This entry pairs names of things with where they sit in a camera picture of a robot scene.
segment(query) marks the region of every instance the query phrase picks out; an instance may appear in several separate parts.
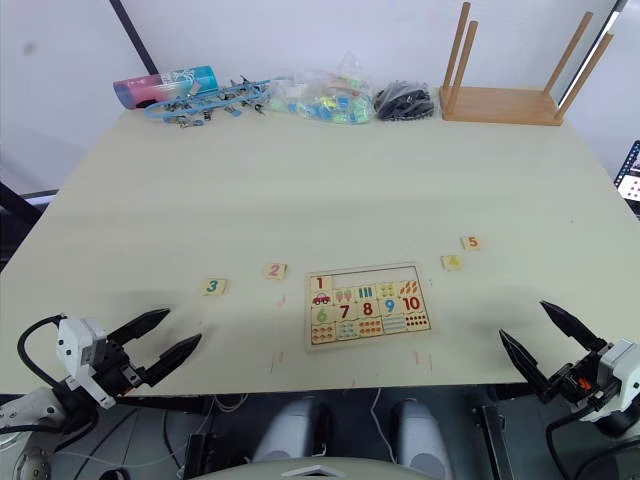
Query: white cable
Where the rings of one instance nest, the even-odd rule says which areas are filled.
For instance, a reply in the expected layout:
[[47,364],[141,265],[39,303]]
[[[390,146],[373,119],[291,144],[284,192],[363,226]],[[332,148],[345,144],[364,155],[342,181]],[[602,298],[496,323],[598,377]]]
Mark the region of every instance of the white cable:
[[373,403],[371,404],[371,409],[369,410],[369,412],[371,412],[371,416],[373,417],[373,421],[376,424],[376,428],[378,429],[378,433],[380,434],[382,441],[387,446],[387,450],[389,450],[389,457],[391,457],[391,461],[393,463],[397,463],[396,458],[393,456],[393,449],[391,448],[391,444],[387,440],[387,437],[384,436],[384,433],[382,433],[382,428],[380,428],[380,422],[378,421],[378,417],[376,416],[376,412],[375,412],[375,408],[376,408],[376,405],[378,404],[378,398],[380,398],[381,391],[382,389],[378,388],[378,393],[376,393],[376,398],[373,400]]
[[213,396],[213,401],[215,402],[216,407],[218,407],[221,412],[223,412],[223,413],[233,413],[237,409],[239,409],[244,402],[247,401],[247,398],[249,398],[249,394],[248,393],[243,393],[242,395],[240,395],[240,400],[235,405],[225,405],[224,403],[222,403],[218,399],[217,395]]
[[[213,406],[214,405],[215,405],[215,401],[211,402],[211,406],[209,407],[209,412],[207,413],[207,416],[204,417],[204,420],[202,421],[202,423],[200,424],[198,429],[195,431],[194,435],[197,435],[198,433],[200,433],[200,431],[203,429],[203,427],[207,424],[207,422],[209,421],[209,417],[211,416],[211,412],[213,412]],[[187,445],[188,445],[188,442],[185,442],[182,446],[180,446],[178,448],[175,448],[173,450],[173,453],[175,454],[176,452],[184,450],[185,448],[187,448]],[[102,458],[94,457],[93,455],[84,455],[82,453],[75,453],[75,452],[65,452],[64,450],[61,451],[61,452],[56,453],[56,455],[69,455],[71,457],[88,458],[89,460],[93,460],[94,462],[98,462],[98,463],[101,463],[103,465],[107,465],[109,467],[119,467],[119,468],[144,468],[144,467],[149,467],[151,465],[155,465],[156,463],[164,462],[165,460],[168,460],[169,458],[171,458],[173,456],[173,455],[169,454],[169,455],[166,455],[166,456],[164,456],[162,458],[154,460],[153,462],[126,465],[126,464],[122,464],[122,463],[109,462],[107,460],[103,460]]]

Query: black pole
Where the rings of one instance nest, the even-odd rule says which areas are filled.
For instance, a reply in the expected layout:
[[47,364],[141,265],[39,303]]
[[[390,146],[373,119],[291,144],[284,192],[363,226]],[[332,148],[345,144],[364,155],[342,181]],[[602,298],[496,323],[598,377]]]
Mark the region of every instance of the black pole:
[[2,182],[0,182],[0,205],[32,227],[42,216],[42,212],[40,210],[31,205]]
[[122,2],[120,0],[109,0],[109,2],[120,19],[120,23],[122,23],[125,32],[129,35],[129,39],[131,40],[131,43],[133,43],[136,52],[138,52],[140,60],[142,60],[144,66],[147,67],[149,75],[155,75],[158,73],[158,69],[156,68],[155,63],[153,63],[153,60],[151,60],[151,56],[149,55],[149,52],[147,52],[142,40],[140,40],[140,35],[138,35],[136,27],[131,23],[131,19],[129,18],[127,11],[122,6]]

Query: plastic bag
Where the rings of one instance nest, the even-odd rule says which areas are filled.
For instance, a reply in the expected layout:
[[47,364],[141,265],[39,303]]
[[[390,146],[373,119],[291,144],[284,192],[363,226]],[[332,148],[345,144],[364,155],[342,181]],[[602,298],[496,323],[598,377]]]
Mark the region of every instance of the plastic bag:
[[371,81],[351,53],[336,72],[304,70],[272,80],[267,96],[271,110],[325,122],[365,123],[374,114]]
[[433,115],[426,83],[395,81],[378,92],[374,102],[380,120],[415,120]]

